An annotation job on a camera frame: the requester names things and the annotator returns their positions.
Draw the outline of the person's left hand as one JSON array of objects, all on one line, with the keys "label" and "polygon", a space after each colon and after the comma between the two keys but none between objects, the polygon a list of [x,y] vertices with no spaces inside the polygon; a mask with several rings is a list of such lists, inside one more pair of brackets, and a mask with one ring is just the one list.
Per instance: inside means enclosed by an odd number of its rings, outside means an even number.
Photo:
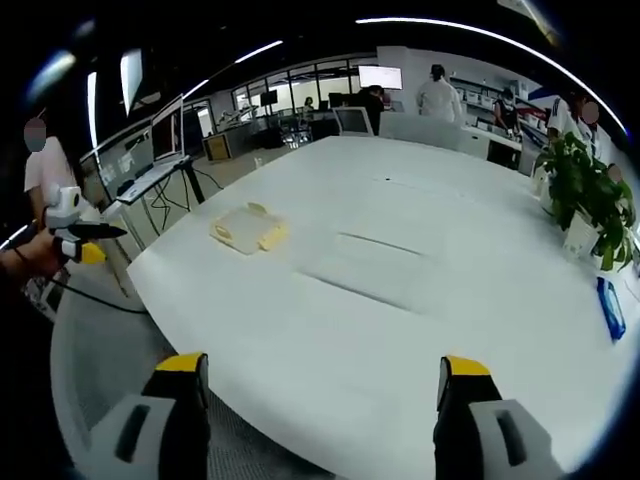
[{"label": "person's left hand", "polygon": [[42,230],[28,243],[15,249],[28,278],[51,277],[64,267],[66,260],[58,252],[56,241],[51,233]]}]

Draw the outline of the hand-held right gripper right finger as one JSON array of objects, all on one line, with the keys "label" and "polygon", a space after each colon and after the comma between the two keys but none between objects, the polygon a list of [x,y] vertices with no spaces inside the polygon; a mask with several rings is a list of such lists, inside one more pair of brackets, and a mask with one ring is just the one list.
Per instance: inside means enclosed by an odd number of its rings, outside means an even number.
[{"label": "hand-held right gripper right finger", "polygon": [[547,430],[515,399],[504,399],[480,362],[440,361],[433,430],[437,479],[561,479]]}]

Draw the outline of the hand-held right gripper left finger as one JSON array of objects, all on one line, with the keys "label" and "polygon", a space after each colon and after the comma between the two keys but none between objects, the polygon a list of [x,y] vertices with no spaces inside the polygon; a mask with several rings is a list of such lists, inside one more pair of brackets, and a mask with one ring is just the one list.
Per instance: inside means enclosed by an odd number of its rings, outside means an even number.
[{"label": "hand-held right gripper left finger", "polygon": [[159,363],[91,430],[88,479],[205,479],[210,441],[208,356]]}]

